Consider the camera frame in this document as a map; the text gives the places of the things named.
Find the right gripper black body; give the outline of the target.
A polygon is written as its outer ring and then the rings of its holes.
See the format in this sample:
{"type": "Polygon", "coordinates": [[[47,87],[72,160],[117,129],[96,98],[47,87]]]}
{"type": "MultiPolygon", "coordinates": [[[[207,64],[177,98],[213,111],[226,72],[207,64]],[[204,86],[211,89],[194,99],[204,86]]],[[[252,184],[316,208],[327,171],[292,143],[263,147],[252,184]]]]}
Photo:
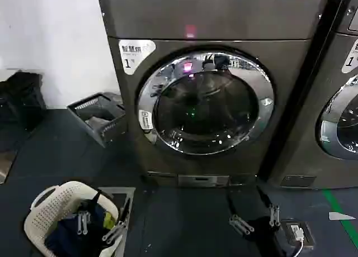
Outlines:
{"type": "Polygon", "coordinates": [[[287,252],[281,247],[276,233],[279,228],[269,224],[270,217],[262,216],[255,220],[250,220],[249,224],[254,228],[249,240],[255,242],[262,257],[284,257],[287,252]]]}

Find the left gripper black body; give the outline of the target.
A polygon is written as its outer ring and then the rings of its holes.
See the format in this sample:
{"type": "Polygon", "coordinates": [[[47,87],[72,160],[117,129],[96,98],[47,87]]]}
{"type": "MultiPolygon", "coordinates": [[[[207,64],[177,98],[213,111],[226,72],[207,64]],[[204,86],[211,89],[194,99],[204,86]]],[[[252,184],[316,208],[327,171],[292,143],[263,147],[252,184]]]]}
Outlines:
{"type": "Polygon", "coordinates": [[[106,247],[103,237],[109,232],[104,220],[92,220],[83,225],[83,256],[100,256],[106,247]]]}

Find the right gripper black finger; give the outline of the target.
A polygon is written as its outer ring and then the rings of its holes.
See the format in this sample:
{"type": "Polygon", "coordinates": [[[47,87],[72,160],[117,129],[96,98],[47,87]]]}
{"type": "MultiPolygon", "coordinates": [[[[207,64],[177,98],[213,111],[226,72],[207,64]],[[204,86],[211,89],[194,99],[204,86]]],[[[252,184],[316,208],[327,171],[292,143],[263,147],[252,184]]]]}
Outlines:
{"type": "Polygon", "coordinates": [[[259,186],[256,186],[256,189],[260,195],[261,201],[264,203],[265,207],[268,208],[269,210],[270,213],[269,225],[271,227],[280,227],[280,206],[273,204],[269,196],[259,186]]]}
{"type": "Polygon", "coordinates": [[[248,222],[238,216],[236,207],[234,205],[230,190],[225,190],[225,196],[229,209],[229,224],[234,228],[234,230],[241,236],[250,236],[254,233],[255,228],[251,226],[248,222]]]}

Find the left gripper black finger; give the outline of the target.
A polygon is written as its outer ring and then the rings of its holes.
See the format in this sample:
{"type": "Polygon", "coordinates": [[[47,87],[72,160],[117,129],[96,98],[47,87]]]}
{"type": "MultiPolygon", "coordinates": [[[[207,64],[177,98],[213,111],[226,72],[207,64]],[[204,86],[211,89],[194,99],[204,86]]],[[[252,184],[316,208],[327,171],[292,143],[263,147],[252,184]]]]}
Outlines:
{"type": "Polygon", "coordinates": [[[110,212],[105,213],[103,227],[106,233],[102,237],[102,242],[113,243],[119,238],[127,228],[131,209],[131,198],[125,200],[123,208],[120,210],[118,219],[115,219],[110,212]]]}
{"type": "Polygon", "coordinates": [[[101,192],[97,192],[92,199],[85,199],[77,210],[77,235],[87,235],[90,224],[96,216],[96,208],[101,192]]]}

